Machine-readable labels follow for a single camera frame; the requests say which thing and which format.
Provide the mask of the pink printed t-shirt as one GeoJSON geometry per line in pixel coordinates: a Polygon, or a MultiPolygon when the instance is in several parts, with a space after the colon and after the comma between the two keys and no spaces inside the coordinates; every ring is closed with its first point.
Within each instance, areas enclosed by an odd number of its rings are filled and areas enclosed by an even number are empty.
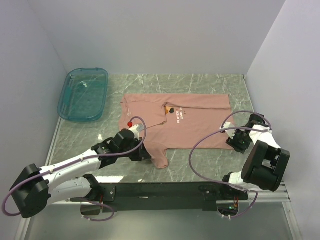
{"type": "Polygon", "coordinates": [[[168,167],[168,149],[192,149],[232,112],[228,94],[126,93],[120,106],[120,129],[145,122],[144,145],[158,169],[168,167]]]}

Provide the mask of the teal transparent plastic basket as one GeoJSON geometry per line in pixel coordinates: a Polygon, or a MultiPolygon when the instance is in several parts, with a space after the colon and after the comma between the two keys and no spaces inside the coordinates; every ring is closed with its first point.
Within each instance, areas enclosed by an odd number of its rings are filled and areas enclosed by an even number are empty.
{"type": "Polygon", "coordinates": [[[103,68],[77,68],[65,78],[58,115],[70,122],[93,122],[103,115],[109,74],[103,68]]]}

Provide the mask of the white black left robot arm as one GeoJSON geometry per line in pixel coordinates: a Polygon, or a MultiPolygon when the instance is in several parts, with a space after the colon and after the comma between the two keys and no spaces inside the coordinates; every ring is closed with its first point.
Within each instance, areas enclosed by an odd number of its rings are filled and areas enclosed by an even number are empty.
{"type": "Polygon", "coordinates": [[[103,197],[105,191],[90,173],[115,164],[119,158],[129,158],[132,162],[149,160],[145,138],[140,136],[143,131],[143,126],[136,124],[71,159],[43,167],[26,166],[9,192],[18,214],[27,219],[62,200],[94,201],[103,197]]]}

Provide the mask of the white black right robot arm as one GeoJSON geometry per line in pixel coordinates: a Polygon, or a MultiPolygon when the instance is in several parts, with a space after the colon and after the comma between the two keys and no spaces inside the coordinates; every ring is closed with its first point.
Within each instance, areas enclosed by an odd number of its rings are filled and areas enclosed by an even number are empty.
{"type": "Polygon", "coordinates": [[[223,177],[225,184],[219,187],[221,197],[232,199],[237,188],[275,192],[282,182],[291,154],[276,143],[271,123],[264,115],[252,112],[242,128],[235,129],[235,125],[225,119],[221,129],[226,129],[226,144],[238,153],[244,154],[253,144],[242,170],[223,177]]]}

